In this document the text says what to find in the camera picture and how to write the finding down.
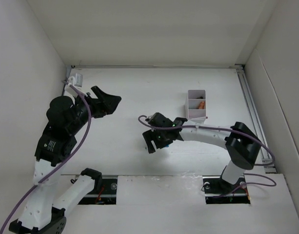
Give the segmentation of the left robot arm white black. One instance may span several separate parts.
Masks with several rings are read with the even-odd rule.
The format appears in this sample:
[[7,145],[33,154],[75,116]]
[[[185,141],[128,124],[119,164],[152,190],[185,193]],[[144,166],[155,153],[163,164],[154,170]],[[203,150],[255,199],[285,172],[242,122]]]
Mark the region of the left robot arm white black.
[[[54,98],[46,112],[48,123],[35,151],[34,185],[22,198],[27,201],[23,213],[9,224],[8,229],[14,234],[62,233],[67,216],[81,199],[101,190],[101,172],[86,168],[73,185],[55,199],[63,168],[84,143],[91,120],[113,114],[121,97],[93,86],[91,90],[96,97],[92,98],[73,85],[68,87],[72,96]],[[77,142],[76,134],[83,126],[87,129]]]

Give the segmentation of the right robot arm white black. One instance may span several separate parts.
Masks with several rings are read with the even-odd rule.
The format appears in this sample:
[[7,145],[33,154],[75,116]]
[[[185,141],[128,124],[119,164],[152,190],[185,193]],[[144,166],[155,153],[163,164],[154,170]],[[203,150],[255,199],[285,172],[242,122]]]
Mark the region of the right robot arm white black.
[[230,161],[214,183],[219,195],[231,193],[244,172],[254,168],[261,148],[260,140],[242,122],[221,128],[182,117],[170,120],[157,112],[146,117],[143,124],[150,127],[142,134],[150,154],[176,140],[201,142],[225,149]]

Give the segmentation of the orange pastel highlighter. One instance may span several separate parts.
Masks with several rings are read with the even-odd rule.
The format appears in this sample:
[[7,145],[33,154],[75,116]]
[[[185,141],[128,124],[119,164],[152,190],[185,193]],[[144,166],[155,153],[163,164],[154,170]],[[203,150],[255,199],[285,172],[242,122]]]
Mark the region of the orange pastel highlighter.
[[201,102],[199,103],[199,105],[198,105],[198,109],[199,109],[199,110],[203,110],[203,109],[205,109],[205,101],[201,101]]

